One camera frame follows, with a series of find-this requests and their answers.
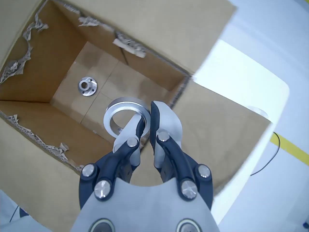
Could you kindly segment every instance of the torn cardboard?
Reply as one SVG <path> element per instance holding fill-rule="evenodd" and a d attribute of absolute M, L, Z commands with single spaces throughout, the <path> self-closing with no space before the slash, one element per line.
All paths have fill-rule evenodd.
<path fill-rule="evenodd" d="M 50 153 L 55 155 L 57 158 L 59 158 L 62 162 L 69 164 L 70 166 L 72 166 L 74 169 L 76 169 L 79 172 L 82 171 L 82 168 L 84 166 L 76 165 L 76 163 L 73 160 L 71 160 L 71 159 L 68 160 L 68 158 L 65 156 L 65 154 L 64 154 L 65 151 L 69 150 L 69 147 L 66 144 L 61 143 L 59 148 L 52 146 L 52 145 L 47 145 L 41 140 L 41 138 L 38 135 L 35 135 L 34 133 L 32 133 L 32 131 L 30 129 L 19 125 L 17 114 L 15 114 L 13 116 L 7 116 L 3 112 L 0 111 L 0 115 L 3 118 L 7 119 L 20 132 L 27 135 L 29 138 L 31 138 L 33 141 L 35 141 L 37 144 L 42 146 L 45 150 L 49 151 Z"/>

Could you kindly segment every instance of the corrugated cardboard edge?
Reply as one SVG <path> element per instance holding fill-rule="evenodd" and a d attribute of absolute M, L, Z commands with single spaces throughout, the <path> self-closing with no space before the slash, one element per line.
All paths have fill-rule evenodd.
<path fill-rule="evenodd" d="M 33 47 L 30 45 L 31 40 L 31 31 L 32 29 L 37 29 L 38 32 L 47 29 L 48 25 L 42 23 L 42 21 L 39 19 L 39 13 L 41 12 L 42 8 L 45 6 L 48 0 L 45 0 L 43 4 L 40 6 L 40 8 L 35 13 L 35 21 L 28 25 L 26 30 L 23 32 L 22 37 L 26 40 L 28 45 L 28 50 L 26 54 L 18 60 L 12 60 L 7 63 L 7 66 L 4 68 L 2 75 L 0 77 L 0 85 L 5 82 L 9 77 L 12 77 L 14 75 L 23 74 L 23 68 L 25 66 L 25 63 L 31 59 L 31 51 Z"/>
<path fill-rule="evenodd" d="M 3 120 L 10 123 L 11 126 L 14 127 L 16 130 L 26 135 L 27 138 L 35 142 L 37 145 L 41 146 L 44 150 L 47 150 L 53 156 L 60 159 L 63 163 L 68 164 L 69 166 L 73 167 L 78 172 L 82 171 L 82 168 L 84 167 L 83 165 L 81 166 L 76 165 L 76 163 L 73 160 L 68 159 L 65 156 L 64 152 L 69 149 L 67 146 L 65 147 L 65 150 L 63 150 L 63 148 L 61 147 L 57 148 L 55 146 L 45 144 L 38 135 L 34 134 L 31 131 L 31 129 L 28 129 L 28 128 L 25 128 L 19 125 L 17 115 L 7 116 L 2 111 L 0 111 L 0 117 L 2 117 Z"/>
<path fill-rule="evenodd" d="M 5 17 L 6 19 L 9 19 L 7 20 L 7 23 L 9 23 L 9 25 L 3 24 L 4 22 L 1 22 L 2 26 L 5 26 L 5 29 L 9 30 L 8 34 L 13 33 L 14 36 L 13 38 L 11 38 L 11 36 L 7 36 L 6 34 L 2 35 L 4 49 L 0 51 L 0 71 L 2 71 L 5 65 L 5 62 L 14 44 L 16 43 L 17 39 L 22 35 L 25 25 L 32 17 L 33 11 L 37 9 L 37 7 L 42 3 L 42 1 L 44 0 L 18 0 L 18 1 L 17 0 L 5 0 L 5 2 L 1 3 L 1 15 Z M 19 13 L 20 8 L 21 8 L 20 6 L 22 6 L 23 4 L 27 5 L 26 6 L 27 9 Z M 18 18 L 16 21 L 12 20 L 12 17 L 14 14 L 18 15 L 16 16 Z"/>

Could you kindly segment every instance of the aluminum ring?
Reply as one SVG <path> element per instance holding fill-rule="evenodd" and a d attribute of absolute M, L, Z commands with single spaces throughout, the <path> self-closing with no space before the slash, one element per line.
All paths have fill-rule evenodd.
<path fill-rule="evenodd" d="M 142 100 L 135 97 L 120 97 L 108 105 L 103 118 L 103 125 L 106 131 L 111 136 L 117 138 L 123 128 L 115 123 L 113 116 L 123 110 L 135 111 L 142 116 L 145 121 L 145 129 L 141 137 L 146 135 L 150 129 L 150 111 Z"/>
<path fill-rule="evenodd" d="M 81 79 L 77 87 L 83 96 L 92 96 L 97 91 L 98 84 L 94 78 L 86 76 Z"/>

